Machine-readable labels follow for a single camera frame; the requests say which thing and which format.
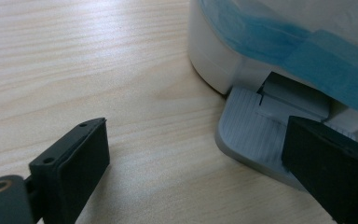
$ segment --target wood grain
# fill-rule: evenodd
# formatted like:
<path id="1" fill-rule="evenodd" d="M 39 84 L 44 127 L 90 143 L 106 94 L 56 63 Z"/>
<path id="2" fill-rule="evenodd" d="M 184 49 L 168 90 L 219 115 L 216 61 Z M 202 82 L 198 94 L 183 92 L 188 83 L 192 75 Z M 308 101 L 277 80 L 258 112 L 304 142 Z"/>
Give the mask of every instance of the wood grain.
<path id="1" fill-rule="evenodd" d="M 0 1 L 0 175 L 107 118 L 111 166 L 77 223 L 334 223 L 235 162 L 225 100 L 186 53 L 188 1 Z"/>

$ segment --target blue strip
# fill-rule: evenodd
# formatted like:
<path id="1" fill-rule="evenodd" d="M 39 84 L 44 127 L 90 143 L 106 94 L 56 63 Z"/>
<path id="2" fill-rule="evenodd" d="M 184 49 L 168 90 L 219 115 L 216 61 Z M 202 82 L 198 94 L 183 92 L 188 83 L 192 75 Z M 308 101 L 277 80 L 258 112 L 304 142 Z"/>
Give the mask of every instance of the blue strip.
<path id="1" fill-rule="evenodd" d="M 358 47 L 326 31 L 245 15 L 231 1 L 199 0 L 215 33 L 247 57 L 281 66 L 358 110 Z"/>
<path id="2" fill-rule="evenodd" d="M 358 110 L 358 48 L 354 45 L 326 31 L 318 31 L 282 67 Z"/>
<path id="3" fill-rule="evenodd" d="M 291 24 L 243 15 L 230 1 L 200 0 L 200 5 L 219 38 L 266 63 L 281 64 L 310 35 Z"/>

